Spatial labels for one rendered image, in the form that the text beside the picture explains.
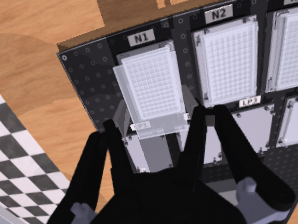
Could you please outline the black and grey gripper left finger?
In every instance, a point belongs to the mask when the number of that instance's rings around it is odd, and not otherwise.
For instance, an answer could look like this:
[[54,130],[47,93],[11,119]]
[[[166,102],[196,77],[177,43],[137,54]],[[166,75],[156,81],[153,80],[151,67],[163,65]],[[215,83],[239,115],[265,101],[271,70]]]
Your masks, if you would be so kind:
[[106,133],[89,135],[67,192],[46,224],[89,224],[93,220],[108,149],[116,215],[122,224],[140,223],[143,211],[123,144],[130,116],[123,99],[113,119],[103,122]]

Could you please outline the white button panel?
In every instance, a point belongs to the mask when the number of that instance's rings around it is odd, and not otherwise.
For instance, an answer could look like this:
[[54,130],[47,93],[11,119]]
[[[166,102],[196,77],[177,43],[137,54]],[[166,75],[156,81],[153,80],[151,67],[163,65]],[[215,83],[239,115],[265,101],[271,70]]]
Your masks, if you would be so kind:
[[215,190],[215,192],[223,196],[226,200],[231,202],[234,206],[238,204],[235,197],[237,185],[234,178],[205,184]]

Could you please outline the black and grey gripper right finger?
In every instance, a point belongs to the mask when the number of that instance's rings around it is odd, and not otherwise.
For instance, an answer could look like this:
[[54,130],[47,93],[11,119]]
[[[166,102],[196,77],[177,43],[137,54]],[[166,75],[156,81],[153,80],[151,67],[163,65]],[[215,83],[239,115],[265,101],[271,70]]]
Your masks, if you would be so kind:
[[295,201],[292,188],[261,162],[225,105],[206,109],[186,84],[181,90],[191,121],[166,197],[170,217],[176,222],[191,217],[197,178],[203,181],[207,127],[214,127],[237,185],[236,207],[247,224],[283,224]]

